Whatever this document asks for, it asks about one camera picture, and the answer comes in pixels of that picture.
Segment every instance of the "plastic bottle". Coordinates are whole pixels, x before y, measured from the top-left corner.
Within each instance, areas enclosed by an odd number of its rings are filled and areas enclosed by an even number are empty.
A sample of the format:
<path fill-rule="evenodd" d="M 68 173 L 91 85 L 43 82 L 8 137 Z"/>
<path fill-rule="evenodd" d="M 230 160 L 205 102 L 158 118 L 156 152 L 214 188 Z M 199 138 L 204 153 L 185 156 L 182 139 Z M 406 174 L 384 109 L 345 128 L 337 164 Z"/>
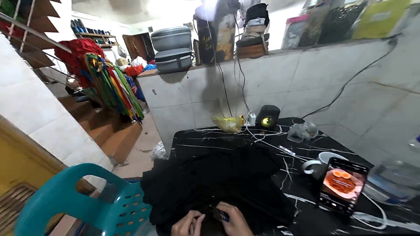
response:
<path fill-rule="evenodd" d="M 364 193 L 385 204 L 407 202 L 420 193 L 420 168 L 400 160 L 383 161 L 367 178 Z"/>
<path fill-rule="evenodd" d="M 408 142 L 410 150 L 420 153 L 420 135 Z"/>

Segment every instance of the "white mug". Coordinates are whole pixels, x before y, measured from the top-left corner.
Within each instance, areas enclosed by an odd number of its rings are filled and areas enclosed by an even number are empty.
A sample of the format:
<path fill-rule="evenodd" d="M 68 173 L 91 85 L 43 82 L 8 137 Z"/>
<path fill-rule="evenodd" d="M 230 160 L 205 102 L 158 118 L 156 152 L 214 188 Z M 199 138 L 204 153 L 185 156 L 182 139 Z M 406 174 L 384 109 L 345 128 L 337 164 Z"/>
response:
<path fill-rule="evenodd" d="M 346 158 L 332 152 L 321 152 L 318 154 L 318 158 L 316 160 L 309 160 L 303 163 L 302 170 L 305 174 L 312 174 L 315 179 L 319 179 L 327 171 L 328 161 L 331 157 L 347 160 Z"/>

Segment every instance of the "wooden shelf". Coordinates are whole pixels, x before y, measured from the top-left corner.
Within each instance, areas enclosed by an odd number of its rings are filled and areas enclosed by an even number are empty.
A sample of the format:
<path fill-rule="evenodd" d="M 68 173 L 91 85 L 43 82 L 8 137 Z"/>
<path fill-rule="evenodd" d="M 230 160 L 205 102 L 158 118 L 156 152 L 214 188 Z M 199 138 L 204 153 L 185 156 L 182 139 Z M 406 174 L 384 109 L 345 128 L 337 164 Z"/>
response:
<path fill-rule="evenodd" d="M 79 35 L 83 36 L 94 36 L 94 37 L 104 37 L 104 38 L 115 38 L 115 36 L 107 35 L 107 34 L 91 34 L 91 33 L 78 33 Z"/>
<path fill-rule="evenodd" d="M 112 46 L 119 46 L 119 44 L 96 44 L 101 48 L 111 48 Z"/>

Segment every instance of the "gray bin lid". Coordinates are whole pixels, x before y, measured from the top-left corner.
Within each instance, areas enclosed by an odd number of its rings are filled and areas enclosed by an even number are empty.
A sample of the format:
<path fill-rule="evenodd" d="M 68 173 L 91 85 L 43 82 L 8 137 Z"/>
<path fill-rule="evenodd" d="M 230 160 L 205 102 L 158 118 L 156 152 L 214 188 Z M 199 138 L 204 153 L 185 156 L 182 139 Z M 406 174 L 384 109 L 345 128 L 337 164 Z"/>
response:
<path fill-rule="evenodd" d="M 178 27 L 173 27 L 173 28 L 157 30 L 151 35 L 151 37 L 160 37 L 160 36 L 179 34 L 179 33 L 185 33 L 185 32 L 191 33 L 190 28 L 188 28 L 187 26 L 178 26 Z"/>
<path fill-rule="evenodd" d="M 175 55 L 189 53 L 189 52 L 192 52 L 192 50 L 187 47 L 177 48 L 177 49 L 172 49 L 172 50 L 167 50 L 167 51 L 160 51 L 156 53 L 155 59 L 175 56 Z"/>

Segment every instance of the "white tiled wall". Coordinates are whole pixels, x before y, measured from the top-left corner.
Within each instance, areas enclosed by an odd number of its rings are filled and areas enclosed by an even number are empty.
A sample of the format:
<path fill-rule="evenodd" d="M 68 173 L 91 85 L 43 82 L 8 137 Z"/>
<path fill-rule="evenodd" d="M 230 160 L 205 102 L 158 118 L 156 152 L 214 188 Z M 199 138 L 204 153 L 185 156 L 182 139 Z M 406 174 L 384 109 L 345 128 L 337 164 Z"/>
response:
<path fill-rule="evenodd" d="M 306 119 L 374 164 L 394 157 L 420 165 L 407 145 L 420 134 L 420 95 L 405 90 L 420 92 L 420 16 L 398 40 L 395 50 L 355 77 L 329 109 Z M 263 105 L 276 105 L 281 117 L 302 117 L 330 103 L 346 81 L 389 49 L 387 42 L 373 40 L 243 60 L 247 104 L 256 114 Z M 221 67 L 232 115 L 246 115 L 237 62 Z M 212 115 L 229 114 L 220 76 L 207 67 L 139 79 L 167 149 L 175 132 L 213 126 Z"/>
<path fill-rule="evenodd" d="M 0 34 L 0 115 L 67 166 L 109 158 Z M 87 178 L 95 187 L 104 180 Z"/>

